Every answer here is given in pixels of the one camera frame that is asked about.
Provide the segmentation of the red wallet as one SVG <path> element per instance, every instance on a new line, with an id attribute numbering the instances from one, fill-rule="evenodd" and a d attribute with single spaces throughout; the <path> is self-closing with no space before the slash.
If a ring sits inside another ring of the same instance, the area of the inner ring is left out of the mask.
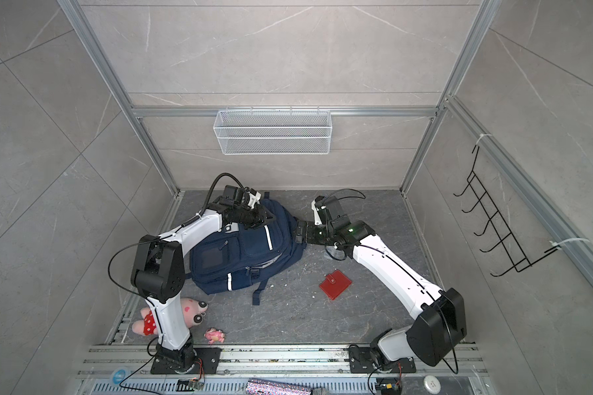
<path id="1" fill-rule="evenodd" d="M 324 281 L 319 284 L 319 288 L 331 301 L 335 301 L 352 284 L 353 282 L 345 274 L 340 270 L 335 270 L 325 276 Z"/>

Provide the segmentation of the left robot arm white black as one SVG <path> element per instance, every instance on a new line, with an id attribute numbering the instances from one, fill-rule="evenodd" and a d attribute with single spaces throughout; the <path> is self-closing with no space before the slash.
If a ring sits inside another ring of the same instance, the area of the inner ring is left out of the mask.
<path id="1" fill-rule="evenodd" d="M 227 177 L 236 182 L 211 201 L 217 182 Z M 192 335 L 184 321 L 181 291 L 185 282 L 184 256 L 202 240 L 223 232 L 231 224 L 258 229 L 274 221 L 261 203 L 262 195 L 230 173 L 219 174 L 197 214 L 161 235 L 145 235 L 137 249 L 130 282 L 136 296 L 143 298 L 157 330 L 155 361 L 166 362 L 179 372 L 191 370 L 196 361 Z"/>

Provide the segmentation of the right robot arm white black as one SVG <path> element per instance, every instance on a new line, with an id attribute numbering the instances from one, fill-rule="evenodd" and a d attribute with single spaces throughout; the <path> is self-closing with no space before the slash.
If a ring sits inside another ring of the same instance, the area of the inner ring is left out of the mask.
<path id="1" fill-rule="evenodd" d="M 339 198 L 319 196 L 312 201 L 311 210 L 314 220 L 299 222 L 296 240 L 331 247 L 364 266 L 397 297 L 413 319 L 410 326 L 388 330 L 371 342 L 375 366 L 384 369 L 398 360 L 418 358 L 435 367 L 452 355 L 454 364 L 447 367 L 458 374 L 456 346 L 467 335 L 463 296 L 453 288 L 445 291 L 416 273 L 370 225 L 351 221 Z"/>

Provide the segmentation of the navy blue student backpack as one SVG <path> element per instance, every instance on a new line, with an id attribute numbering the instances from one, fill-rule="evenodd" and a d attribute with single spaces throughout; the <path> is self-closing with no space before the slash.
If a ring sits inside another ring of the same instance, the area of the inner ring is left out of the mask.
<path id="1" fill-rule="evenodd" d="M 261 204 L 275 220 L 258 229 L 217 232 L 202 240 L 189 252 L 186 277 L 205 294 L 237 291 L 257 284 L 252 304 L 268 280 L 293 266 L 301 258 L 306 244 L 296 242 L 298 219 L 278 201 L 264 198 Z"/>

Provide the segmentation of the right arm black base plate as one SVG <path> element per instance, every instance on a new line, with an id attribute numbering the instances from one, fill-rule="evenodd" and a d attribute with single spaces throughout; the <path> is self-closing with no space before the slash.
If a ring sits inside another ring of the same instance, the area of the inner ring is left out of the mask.
<path id="1" fill-rule="evenodd" d="M 417 371 L 412 357 L 393 361 L 387 359 L 376 347 L 360 347 L 357 344 L 350 344 L 347 351 L 350 371 L 353 374 L 372 373 L 374 370 L 379 370 L 383 373 L 405 375 Z"/>

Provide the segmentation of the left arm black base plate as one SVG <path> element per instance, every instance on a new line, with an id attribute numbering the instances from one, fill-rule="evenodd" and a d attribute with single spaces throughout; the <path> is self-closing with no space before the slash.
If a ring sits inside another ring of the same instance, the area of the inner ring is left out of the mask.
<path id="1" fill-rule="evenodd" d="M 183 365 L 157 355 L 150 369 L 152 375 L 213 375 L 217 373 L 222 350 L 218 347 L 195 348 Z"/>

